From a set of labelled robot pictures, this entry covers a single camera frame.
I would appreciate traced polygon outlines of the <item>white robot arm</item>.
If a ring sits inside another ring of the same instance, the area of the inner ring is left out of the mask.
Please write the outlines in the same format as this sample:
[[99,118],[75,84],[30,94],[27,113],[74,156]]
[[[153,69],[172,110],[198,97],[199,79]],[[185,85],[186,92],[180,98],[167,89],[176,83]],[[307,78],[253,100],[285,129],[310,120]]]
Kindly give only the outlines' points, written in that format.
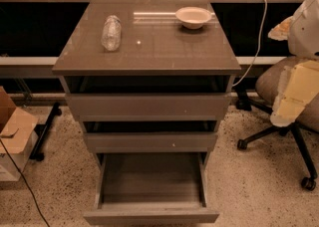
[[295,122],[319,93],[319,0],[305,0],[293,14],[287,35],[289,52],[299,58],[310,58],[284,67],[279,77],[271,122],[279,127]]

